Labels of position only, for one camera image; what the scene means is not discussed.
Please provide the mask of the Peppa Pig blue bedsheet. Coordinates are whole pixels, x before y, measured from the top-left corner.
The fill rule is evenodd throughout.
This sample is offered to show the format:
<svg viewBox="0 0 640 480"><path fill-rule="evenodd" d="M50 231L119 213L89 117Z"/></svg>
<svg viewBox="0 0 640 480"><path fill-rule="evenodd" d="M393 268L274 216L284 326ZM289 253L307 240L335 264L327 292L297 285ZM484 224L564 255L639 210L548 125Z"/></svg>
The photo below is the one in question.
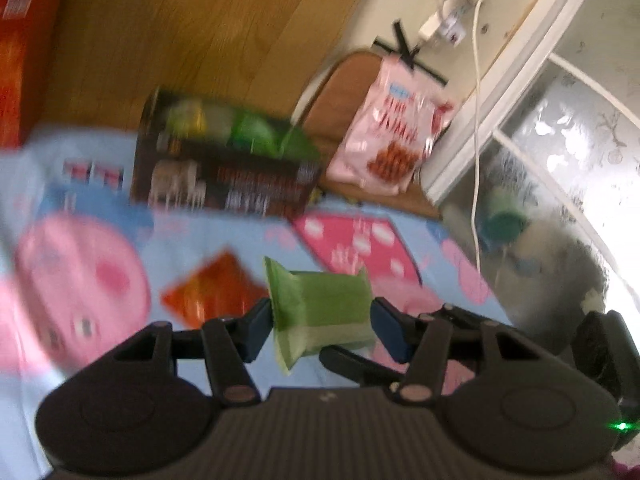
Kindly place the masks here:
<svg viewBox="0 0 640 480"><path fill-rule="evenodd" d="M1 155L1 474L49 465L34 421L41 400L154 321L164 292L230 252L255 281L265 258L293 271L366 268L379 292L410 287L412 312L449 302L506 319L438 222L374 205L320 200L288 221L149 208L129 198L136 138L47 128Z"/></svg>

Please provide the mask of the pale green snack packet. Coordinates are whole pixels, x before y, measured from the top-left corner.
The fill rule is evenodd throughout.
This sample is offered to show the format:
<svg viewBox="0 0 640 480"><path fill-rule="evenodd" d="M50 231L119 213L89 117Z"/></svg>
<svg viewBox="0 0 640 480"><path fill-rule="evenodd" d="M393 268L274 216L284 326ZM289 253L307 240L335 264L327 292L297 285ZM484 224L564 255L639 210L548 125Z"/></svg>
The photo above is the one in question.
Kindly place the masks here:
<svg viewBox="0 0 640 480"><path fill-rule="evenodd" d="M360 348L375 340L370 321L373 296L366 269L354 275L290 271L268 257L264 267L274 352L286 374L300 358L326 346Z"/></svg>

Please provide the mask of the black cardboard storage box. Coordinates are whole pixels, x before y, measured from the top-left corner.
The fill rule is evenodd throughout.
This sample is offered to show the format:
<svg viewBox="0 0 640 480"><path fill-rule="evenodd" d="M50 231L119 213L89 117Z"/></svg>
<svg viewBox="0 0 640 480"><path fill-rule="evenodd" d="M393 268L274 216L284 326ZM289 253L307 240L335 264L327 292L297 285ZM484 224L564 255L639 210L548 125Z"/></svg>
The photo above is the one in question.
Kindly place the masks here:
<svg viewBox="0 0 640 480"><path fill-rule="evenodd" d="M228 106L234 118L243 110L271 116L224 101L156 89L142 110L131 199L163 209L285 218L301 214L322 175L321 156L318 162L292 162L230 148L229 139L174 136L166 130L165 114L171 105L190 99Z"/></svg>

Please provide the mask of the yellow-edged nut snack bag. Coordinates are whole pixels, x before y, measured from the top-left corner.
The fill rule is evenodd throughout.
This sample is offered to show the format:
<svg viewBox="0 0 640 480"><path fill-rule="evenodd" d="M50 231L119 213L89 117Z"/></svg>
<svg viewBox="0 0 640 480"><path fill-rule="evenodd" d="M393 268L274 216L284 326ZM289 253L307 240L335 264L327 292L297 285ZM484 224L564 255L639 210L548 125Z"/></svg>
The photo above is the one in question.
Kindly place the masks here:
<svg viewBox="0 0 640 480"><path fill-rule="evenodd" d="M166 130L179 138L207 138L226 142L234 121L232 108L201 100L182 100L166 114Z"/></svg>

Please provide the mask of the red gift bag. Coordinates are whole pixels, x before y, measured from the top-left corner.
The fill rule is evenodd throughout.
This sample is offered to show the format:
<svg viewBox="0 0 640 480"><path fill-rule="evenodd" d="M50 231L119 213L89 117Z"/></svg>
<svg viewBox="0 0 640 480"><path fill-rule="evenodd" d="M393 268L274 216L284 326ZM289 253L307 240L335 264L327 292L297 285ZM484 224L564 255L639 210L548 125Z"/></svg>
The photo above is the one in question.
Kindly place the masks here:
<svg viewBox="0 0 640 480"><path fill-rule="evenodd" d="M1 147L20 148L40 118L62 0L1 0Z"/></svg>

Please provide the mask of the brown seat cushion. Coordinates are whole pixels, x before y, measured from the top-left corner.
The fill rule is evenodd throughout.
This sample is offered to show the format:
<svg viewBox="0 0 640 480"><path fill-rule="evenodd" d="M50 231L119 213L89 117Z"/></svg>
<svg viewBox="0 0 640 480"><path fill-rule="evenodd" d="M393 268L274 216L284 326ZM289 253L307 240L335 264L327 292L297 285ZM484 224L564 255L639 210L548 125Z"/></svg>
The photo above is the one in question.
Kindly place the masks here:
<svg viewBox="0 0 640 480"><path fill-rule="evenodd" d="M349 53L330 69L300 115L298 124L318 148L323 165L331 161L342 142L370 85L378 76L381 63L382 56L371 51ZM422 218L442 218L438 208L416 183L410 184L404 194L396 196L372 195L356 185L331 181L327 176L320 177L319 188L352 204L369 203Z"/></svg>

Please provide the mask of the large pink fried-twist bag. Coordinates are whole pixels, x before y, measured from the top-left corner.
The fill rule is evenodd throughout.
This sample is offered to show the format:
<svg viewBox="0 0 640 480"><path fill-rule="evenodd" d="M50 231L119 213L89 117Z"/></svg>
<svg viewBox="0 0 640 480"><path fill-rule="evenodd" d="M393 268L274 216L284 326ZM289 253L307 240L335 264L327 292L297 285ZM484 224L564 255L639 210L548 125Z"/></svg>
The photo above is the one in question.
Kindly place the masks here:
<svg viewBox="0 0 640 480"><path fill-rule="evenodd" d="M326 176L373 195L405 192L457 109L430 75L386 56Z"/></svg>

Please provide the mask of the red spicy snack packet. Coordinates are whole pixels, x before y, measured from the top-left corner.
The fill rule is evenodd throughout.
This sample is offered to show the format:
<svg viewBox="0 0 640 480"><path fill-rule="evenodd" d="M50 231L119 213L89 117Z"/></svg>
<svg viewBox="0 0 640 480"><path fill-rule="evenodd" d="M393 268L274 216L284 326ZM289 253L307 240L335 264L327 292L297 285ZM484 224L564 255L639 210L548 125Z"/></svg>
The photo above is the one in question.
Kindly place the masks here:
<svg viewBox="0 0 640 480"><path fill-rule="evenodd" d="M162 292L160 301L185 326L200 328L212 318L238 318L268 296L265 286L225 250Z"/></svg>

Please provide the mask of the bright green snack packet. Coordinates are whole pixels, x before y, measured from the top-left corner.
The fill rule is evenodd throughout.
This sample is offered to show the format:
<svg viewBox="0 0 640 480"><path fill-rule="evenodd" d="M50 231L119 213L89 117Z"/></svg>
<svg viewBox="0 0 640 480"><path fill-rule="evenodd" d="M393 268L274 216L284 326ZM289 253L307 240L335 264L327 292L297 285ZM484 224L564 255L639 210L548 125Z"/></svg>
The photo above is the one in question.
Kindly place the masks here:
<svg viewBox="0 0 640 480"><path fill-rule="evenodd" d="M318 148L301 128L288 120L243 110L234 118L228 140L230 148L273 159L318 162Z"/></svg>

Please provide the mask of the white wall power adapter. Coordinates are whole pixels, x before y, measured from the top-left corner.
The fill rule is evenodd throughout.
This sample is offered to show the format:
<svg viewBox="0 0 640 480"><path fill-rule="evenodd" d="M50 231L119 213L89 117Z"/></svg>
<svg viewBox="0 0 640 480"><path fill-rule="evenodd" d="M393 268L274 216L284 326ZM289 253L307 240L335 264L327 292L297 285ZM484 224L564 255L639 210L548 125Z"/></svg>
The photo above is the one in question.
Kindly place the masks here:
<svg viewBox="0 0 640 480"><path fill-rule="evenodd" d="M457 47L470 31L464 24L465 17L472 15L479 1L483 0L446 0L440 18L434 12L419 28L418 38L422 44L442 40L445 44Z"/></svg>

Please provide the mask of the wooden headboard panel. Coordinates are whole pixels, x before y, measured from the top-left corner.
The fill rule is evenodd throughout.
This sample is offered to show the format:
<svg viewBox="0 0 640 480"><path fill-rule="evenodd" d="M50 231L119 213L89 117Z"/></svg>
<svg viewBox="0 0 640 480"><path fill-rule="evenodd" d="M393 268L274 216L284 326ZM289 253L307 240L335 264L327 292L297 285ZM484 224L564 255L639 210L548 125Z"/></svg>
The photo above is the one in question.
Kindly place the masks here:
<svg viewBox="0 0 640 480"><path fill-rule="evenodd" d="M134 128L157 88L288 115L360 0L65 0L43 118Z"/></svg>

